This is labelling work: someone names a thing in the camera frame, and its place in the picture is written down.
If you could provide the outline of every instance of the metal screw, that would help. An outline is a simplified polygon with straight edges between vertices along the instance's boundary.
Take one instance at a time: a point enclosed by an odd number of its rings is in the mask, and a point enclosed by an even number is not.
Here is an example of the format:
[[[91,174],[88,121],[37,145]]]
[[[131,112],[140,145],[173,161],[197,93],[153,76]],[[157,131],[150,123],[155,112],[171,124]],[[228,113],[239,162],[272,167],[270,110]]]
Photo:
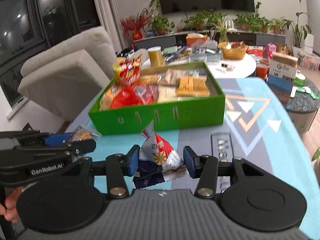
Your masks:
[[[198,190],[198,194],[203,197],[209,197],[213,194],[213,190],[206,187],[202,187]]]
[[[114,187],[110,190],[110,193],[115,196],[122,196],[125,192],[126,190],[123,187]]]

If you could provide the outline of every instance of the orange box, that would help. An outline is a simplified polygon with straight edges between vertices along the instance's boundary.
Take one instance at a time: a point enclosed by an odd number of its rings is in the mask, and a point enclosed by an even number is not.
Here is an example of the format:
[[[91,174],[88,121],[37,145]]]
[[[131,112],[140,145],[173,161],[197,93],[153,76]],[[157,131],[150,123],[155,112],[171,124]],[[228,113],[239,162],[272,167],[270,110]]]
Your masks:
[[[186,37],[186,40],[187,40],[187,45],[188,46],[191,46],[192,44],[194,44],[196,41],[202,41],[203,43],[205,43],[207,41],[207,36],[208,35],[204,35],[203,38],[190,38],[190,37]]]

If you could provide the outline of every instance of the woven basket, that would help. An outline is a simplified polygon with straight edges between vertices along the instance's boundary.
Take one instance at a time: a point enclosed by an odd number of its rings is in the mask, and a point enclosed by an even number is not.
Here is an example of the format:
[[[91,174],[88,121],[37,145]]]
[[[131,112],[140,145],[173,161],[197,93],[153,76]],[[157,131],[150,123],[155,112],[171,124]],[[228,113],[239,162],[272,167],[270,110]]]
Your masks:
[[[248,46],[246,45],[244,49],[226,49],[228,42],[219,43],[219,47],[222,50],[223,57],[225,59],[243,59],[245,53],[247,52]]]

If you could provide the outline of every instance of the green box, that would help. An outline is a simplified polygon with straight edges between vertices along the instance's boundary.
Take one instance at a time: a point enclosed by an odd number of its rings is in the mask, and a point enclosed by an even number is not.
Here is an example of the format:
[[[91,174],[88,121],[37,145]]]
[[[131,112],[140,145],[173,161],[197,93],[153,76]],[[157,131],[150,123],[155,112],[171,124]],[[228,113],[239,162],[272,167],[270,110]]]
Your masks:
[[[165,73],[168,68],[200,69],[211,81],[215,94],[190,100],[128,106],[99,111],[100,99],[113,84],[114,79],[89,110],[89,116],[102,135],[140,133],[152,120],[155,131],[196,128],[223,124],[225,94],[203,62],[171,65],[141,70],[141,75]]]

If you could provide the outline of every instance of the blue tablecloth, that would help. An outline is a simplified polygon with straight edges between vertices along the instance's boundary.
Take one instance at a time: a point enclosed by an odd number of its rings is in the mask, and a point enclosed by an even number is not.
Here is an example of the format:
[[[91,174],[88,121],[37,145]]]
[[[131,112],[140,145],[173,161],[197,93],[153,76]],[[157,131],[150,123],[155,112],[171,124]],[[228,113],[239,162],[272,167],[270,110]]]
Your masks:
[[[224,124],[199,129],[158,132],[178,154],[190,145],[197,154],[213,155],[212,135],[230,134],[234,156],[244,157],[255,165],[300,190],[308,208],[300,229],[312,239],[320,239],[320,190],[310,158],[287,112],[259,78],[219,79],[226,94]],[[93,127],[87,107],[70,125]],[[96,150],[90,154],[94,161],[101,161],[114,153],[127,153],[134,144],[142,145],[145,138],[139,134],[103,136],[97,141]],[[132,190],[132,178],[125,177]],[[196,181],[180,178],[151,188],[190,188]],[[95,187],[106,192],[106,179],[98,177]]]

